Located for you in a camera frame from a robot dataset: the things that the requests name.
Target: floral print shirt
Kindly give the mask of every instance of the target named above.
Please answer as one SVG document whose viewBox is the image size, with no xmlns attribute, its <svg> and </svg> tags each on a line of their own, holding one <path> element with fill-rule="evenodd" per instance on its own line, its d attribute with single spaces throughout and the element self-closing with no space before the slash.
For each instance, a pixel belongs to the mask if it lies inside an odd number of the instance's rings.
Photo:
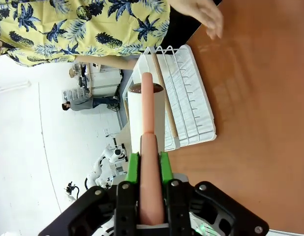
<svg viewBox="0 0 304 236">
<path fill-rule="evenodd" d="M 166 0 L 0 0 L 0 55 L 24 66 L 128 56 L 167 33 Z"/>
</svg>

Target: bolt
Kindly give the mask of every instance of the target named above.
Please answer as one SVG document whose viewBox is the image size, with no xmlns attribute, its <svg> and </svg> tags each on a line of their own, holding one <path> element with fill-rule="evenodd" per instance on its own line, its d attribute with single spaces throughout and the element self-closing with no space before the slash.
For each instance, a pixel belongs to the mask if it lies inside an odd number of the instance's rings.
<svg viewBox="0 0 304 236">
<path fill-rule="evenodd" d="M 204 184 L 202 184 L 202 185 L 200 185 L 199 189 L 201 191 L 205 191 L 207 189 L 207 187 Z"/>
<path fill-rule="evenodd" d="M 172 185 L 173 187 L 176 187 L 176 186 L 178 186 L 178 185 L 179 185 L 179 183 L 178 183 L 178 181 L 177 181 L 177 180 L 175 180 L 175 181 L 173 181 L 173 182 L 171 183 L 171 185 Z"/>
<path fill-rule="evenodd" d="M 96 190 L 96 191 L 95 191 L 95 195 L 100 195 L 101 193 L 102 193 L 101 190 Z"/>
<path fill-rule="evenodd" d="M 257 227 L 255 228 L 255 233 L 256 233 L 256 234 L 261 234 L 262 231 L 263 231 L 263 228 L 262 228 L 261 226 L 257 226 Z"/>
<path fill-rule="evenodd" d="M 123 185 L 122 185 L 122 188 L 123 188 L 123 189 L 129 188 L 129 184 L 127 184 L 127 183 L 123 184 Z"/>
</svg>

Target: white cylinder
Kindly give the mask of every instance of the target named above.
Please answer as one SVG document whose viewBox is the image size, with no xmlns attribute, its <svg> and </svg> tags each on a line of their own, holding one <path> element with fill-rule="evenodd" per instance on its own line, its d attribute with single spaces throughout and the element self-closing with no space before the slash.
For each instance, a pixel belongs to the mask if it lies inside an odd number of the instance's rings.
<svg viewBox="0 0 304 236">
<path fill-rule="evenodd" d="M 154 85 L 154 87 L 154 133 L 157 138 L 158 152 L 160 153 L 165 150 L 165 91 L 160 85 Z M 140 140 L 141 135 L 143 135 L 141 99 L 141 86 L 140 84 L 135 84 L 128 91 L 132 153 L 140 153 Z"/>
</svg>

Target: white wire rack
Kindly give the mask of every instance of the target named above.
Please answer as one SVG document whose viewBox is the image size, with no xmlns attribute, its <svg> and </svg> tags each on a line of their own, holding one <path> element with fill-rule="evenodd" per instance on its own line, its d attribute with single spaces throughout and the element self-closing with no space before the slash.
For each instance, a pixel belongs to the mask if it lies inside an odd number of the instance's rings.
<svg viewBox="0 0 304 236">
<path fill-rule="evenodd" d="M 160 84 L 152 53 L 157 54 L 179 136 L 179 141 L 173 138 L 166 114 L 165 150 L 214 140 L 214 117 L 196 61 L 188 45 L 179 49 L 173 49 L 171 46 L 167 49 L 146 49 L 139 57 L 123 91 L 124 101 L 127 101 L 129 87 L 140 83 L 144 72 L 152 73 L 153 82 Z"/>
</svg>

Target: brown table surface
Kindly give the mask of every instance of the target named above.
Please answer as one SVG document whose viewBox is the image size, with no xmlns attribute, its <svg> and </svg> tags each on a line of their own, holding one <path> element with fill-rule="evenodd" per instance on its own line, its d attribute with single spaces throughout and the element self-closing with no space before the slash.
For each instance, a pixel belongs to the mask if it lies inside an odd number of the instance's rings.
<svg viewBox="0 0 304 236">
<path fill-rule="evenodd" d="M 189 40 L 217 139 L 170 153 L 265 219 L 304 234 L 304 0 L 224 0 L 221 40 Z"/>
</svg>

